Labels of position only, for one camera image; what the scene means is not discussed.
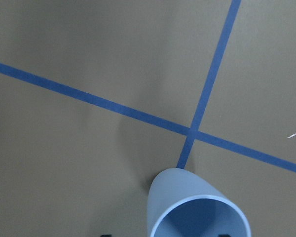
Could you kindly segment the light blue plastic cup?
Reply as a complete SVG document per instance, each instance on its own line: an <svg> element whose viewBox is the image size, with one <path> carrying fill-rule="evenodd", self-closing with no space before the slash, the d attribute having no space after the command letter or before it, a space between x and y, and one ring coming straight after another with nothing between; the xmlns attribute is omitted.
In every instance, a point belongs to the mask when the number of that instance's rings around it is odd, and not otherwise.
<svg viewBox="0 0 296 237"><path fill-rule="evenodd" d="M180 168L154 178L148 193L149 237L250 237L242 210L206 180Z"/></svg>

